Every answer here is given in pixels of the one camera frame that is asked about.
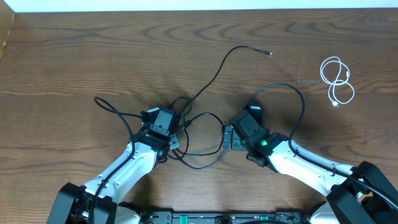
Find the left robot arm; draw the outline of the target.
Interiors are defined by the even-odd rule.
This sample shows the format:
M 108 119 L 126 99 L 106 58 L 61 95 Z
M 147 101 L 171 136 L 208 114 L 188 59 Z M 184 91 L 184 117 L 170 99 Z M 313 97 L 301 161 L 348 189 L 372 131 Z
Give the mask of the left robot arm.
M 102 173 L 78 186 L 66 183 L 58 192 L 48 223 L 114 223 L 117 207 L 126 194 L 176 144 L 173 139 L 183 115 L 167 108 L 141 113 L 143 127 L 124 152 Z

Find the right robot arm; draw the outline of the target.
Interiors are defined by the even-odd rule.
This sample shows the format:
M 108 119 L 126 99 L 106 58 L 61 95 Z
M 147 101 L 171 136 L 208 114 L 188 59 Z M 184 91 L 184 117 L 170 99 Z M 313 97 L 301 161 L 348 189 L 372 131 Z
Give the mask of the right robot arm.
M 374 164 L 342 164 L 319 156 L 291 136 L 262 126 L 261 109 L 247 106 L 225 129 L 230 146 L 259 167 L 298 179 L 326 197 L 307 223 L 397 223 L 397 189 Z

